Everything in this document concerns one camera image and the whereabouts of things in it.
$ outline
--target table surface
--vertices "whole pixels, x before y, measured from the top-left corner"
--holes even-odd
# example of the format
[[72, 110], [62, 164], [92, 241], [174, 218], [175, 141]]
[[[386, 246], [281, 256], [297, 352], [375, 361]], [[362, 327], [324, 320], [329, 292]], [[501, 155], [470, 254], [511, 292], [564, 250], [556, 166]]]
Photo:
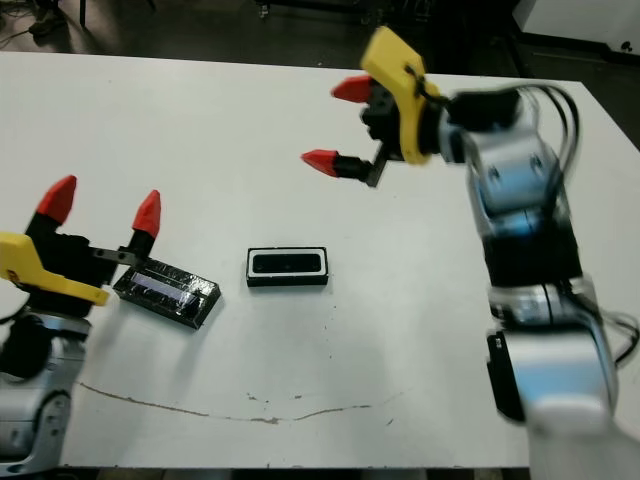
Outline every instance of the table surface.
[[[299, 160], [373, 156], [360, 107], [329, 96], [354, 72], [26, 53], [0, 71], [2, 229], [23, 231], [72, 173], [63, 231], [114, 248], [157, 188], [154, 258], [223, 295], [197, 332], [115, 295], [94, 309], [63, 464], [527, 464], [486, 373], [494, 323], [464, 169], [392, 165], [373, 190]], [[444, 93], [513, 81], [431, 79]], [[568, 189], [583, 267], [604, 306], [637, 315], [640, 154], [582, 84], [562, 85], [583, 121]], [[543, 104], [552, 142], [559, 125]], [[329, 284], [250, 290], [247, 249], [265, 246], [326, 247]], [[3, 312], [23, 298], [0, 284]], [[640, 434], [640, 360], [620, 376], [617, 416]]]

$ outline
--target table leg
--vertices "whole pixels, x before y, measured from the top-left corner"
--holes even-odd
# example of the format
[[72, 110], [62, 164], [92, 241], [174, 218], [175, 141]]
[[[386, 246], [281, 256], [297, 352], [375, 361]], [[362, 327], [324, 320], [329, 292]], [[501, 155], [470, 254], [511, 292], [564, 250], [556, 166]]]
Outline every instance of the table leg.
[[80, 25], [84, 28], [87, 16], [87, 0], [80, 0]]

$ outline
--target black rectangular object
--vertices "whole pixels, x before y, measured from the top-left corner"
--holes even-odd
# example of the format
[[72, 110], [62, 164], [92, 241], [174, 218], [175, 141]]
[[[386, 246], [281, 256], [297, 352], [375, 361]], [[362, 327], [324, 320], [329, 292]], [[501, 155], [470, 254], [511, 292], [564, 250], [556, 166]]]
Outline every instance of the black rectangular object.
[[113, 289], [123, 300], [195, 329], [220, 298], [217, 283], [152, 259], [129, 268]]
[[326, 285], [329, 281], [324, 247], [250, 248], [247, 252], [247, 285]]

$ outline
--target black wire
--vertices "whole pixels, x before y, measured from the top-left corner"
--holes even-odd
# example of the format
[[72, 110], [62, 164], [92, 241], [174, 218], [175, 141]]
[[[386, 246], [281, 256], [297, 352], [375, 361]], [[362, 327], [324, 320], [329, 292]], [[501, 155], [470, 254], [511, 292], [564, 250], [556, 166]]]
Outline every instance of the black wire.
[[31, 0], [0, 2], [0, 13], [13, 18], [27, 17], [33, 15], [33, 2]]
[[559, 285], [558, 287], [558, 290], [561, 291], [561, 293], [563, 293], [575, 306], [585, 310], [587, 313], [600, 320], [601, 323], [606, 321], [619, 332], [626, 334], [629, 338], [629, 343], [622, 351], [616, 354], [614, 359], [616, 368], [620, 368], [624, 361], [636, 351], [638, 343], [640, 343], [640, 327], [638, 326], [638, 320], [628, 313], [607, 312], [602, 310], [589, 298], [582, 295], [576, 295], [570, 290], [570, 288], [567, 290], [566, 285]]
[[0, 50], [2, 50], [7, 45], [9, 45], [11, 43], [11, 40], [13, 40], [16, 37], [19, 37], [20, 35], [24, 35], [25, 33], [29, 33], [29, 30], [25, 30], [23, 32], [14, 33], [13, 35], [9, 35], [8, 37], [0, 39]]

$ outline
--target dark floor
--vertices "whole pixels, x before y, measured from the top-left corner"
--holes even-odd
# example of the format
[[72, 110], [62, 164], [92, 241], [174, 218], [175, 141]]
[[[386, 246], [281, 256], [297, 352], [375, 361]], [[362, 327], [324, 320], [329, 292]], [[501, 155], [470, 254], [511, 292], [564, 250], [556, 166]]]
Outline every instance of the dark floor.
[[[0, 1], [5, 12], [0, 21], [4, 50], [358, 68], [375, 24], [362, 25], [360, 17], [278, 6], [261, 20], [253, 0], [156, 0], [156, 11], [146, 0], [88, 0], [83, 31], [78, 23], [79, 0], [62, 0], [67, 27], [37, 42], [28, 33], [3, 41], [33, 22], [32, 12], [16, 8], [14, 2], [25, 3]], [[432, 72], [517, 77], [513, 57], [499, 36], [464, 39], [461, 29], [469, 27], [474, 15], [458, 23], [432, 17], [426, 25], [399, 28]], [[598, 54], [562, 48], [520, 45], [519, 51], [536, 78], [584, 82], [640, 146], [640, 67], [607, 63]]]

